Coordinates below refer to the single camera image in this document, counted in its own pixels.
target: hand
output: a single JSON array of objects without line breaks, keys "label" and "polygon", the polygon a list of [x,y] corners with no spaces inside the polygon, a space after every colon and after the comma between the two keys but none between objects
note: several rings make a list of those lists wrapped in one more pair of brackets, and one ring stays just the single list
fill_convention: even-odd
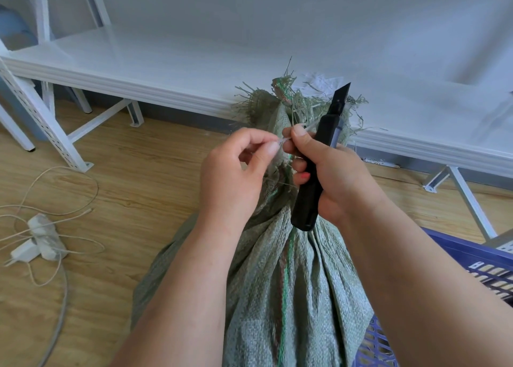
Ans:
[{"label": "hand", "polygon": [[[267,166],[279,149],[278,137],[243,128],[214,148],[201,166],[200,220],[242,232],[259,200]],[[248,164],[242,170],[240,162]]]},{"label": "hand", "polygon": [[297,171],[293,176],[295,185],[300,186],[310,179],[310,173],[305,172],[306,161],[301,157],[304,155],[316,164],[317,177],[324,189],[318,213],[335,226],[340,225],[354,201],[378,201],[381,194],[384,195],[354,151],[342,144],[333,149],[320,143],[300,124],[285,128],[283,136],[292,138],[283,144],[283,150],[297,156],[292,161],[292,168]]}]

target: blue plastic crate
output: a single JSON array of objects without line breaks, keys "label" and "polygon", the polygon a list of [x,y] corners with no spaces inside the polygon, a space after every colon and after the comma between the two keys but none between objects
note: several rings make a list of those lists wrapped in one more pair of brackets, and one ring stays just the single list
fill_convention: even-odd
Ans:
[{"label": "blue plastic crate", "polygon": [[[423,228],[461,266],[513,306],[513,255]],[[379,320],[370,320],[365,338],[356,353],[354,367],[399,366]]]}]

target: wooden floor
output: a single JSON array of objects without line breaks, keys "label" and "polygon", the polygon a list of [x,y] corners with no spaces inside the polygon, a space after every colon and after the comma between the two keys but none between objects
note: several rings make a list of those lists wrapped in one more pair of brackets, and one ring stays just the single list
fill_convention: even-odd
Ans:
[{"label": "wooden floor", "polygon": [[[94,115],[62,103],[57,110],[70,132]],[[100,241],[97,255],[69,254],[63,261],[70,282],[69,308],[61,337],[48,366],[105,366],[123,332],[132,290],[157,251],[198,206],[199,169],[203,157],[225,136],[161,121],[132,128],[118,114],[76,143],[89,174],[99,183],[94,211],[58,225],[62,234]],[[44,169],[63,165],[47,142],[28,153],[0,128],[0,205],[19,203],[32,180]],[[483,239],[455,188],[444,184],[438,194],[420,188],[423,174],[368,165],[391,199],[419,225],[468,240]],[[497,232],[511,227],[513,193],[471,185]],[[27,204],[53,212],[79,208],[94,185],[84,176],[56,171],[35,186]],[[0,209],[0,214],[9,213]],[[25,218],[35,214],[23,211]],[[0,238],[13,232],[12,219],[0,219]],[[68,249],[94,249],[67,241]],[[8,257],[7,249],[0,259]],[[55,264],[33,261],[36,278],[51,276]],[[35,287],[21,263],[0,268],[0,366],[36,365],[42,357],[61,306],[62,279]]]}]

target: gray cable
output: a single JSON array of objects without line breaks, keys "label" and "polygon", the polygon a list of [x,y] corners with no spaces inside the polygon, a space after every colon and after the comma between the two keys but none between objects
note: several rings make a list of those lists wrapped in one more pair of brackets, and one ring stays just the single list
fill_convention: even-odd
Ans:
[{"label": "gray cable", "polygon": [[59,335],[61,334],[61,330],[64,325],[64,317],[66,316],[66,307],[68,306],[68,276],[66,275],[66,270],[64,269],[64,266],[61,266],[60,271],[62,271],[63,279],[64,279],[64,297],[63,297],[63,303],[61,306],[61,313],[59,314],[59,319],[57,321],[57,327],[55,328],[55,331],[53,332],[52,339],[50,340],[50,345],[48,345],[45,355],[42,357],[42,359],[39,362],[39,364],[37,365],[37,367],[43,367],[46,364],[46,362],[48,361],[48,358],[50,357],[53,349],[55,348],[55,344],[57,343],[57,339],[59,338]]}]

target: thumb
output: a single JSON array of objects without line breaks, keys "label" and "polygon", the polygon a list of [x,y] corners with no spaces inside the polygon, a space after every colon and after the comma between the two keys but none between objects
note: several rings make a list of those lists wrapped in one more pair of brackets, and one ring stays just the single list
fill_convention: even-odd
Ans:
[{"label": "thumb", "polygon": [[292,135],[292,141],[299,152],[310,159],[313,163],[319,163],[326,149],[330,148],[326,144],[312,139],[310,134],[301,124],[296,124],[292,127],[292,131],[290,133]]},{"label": "thumb", "polygon": [[253,154],[249,161],[248,169],[261,177],[264,176],[267,166],[273,160],[278,152],[279,144],[275,141],[269,141],[262,144],[258,150]]}]

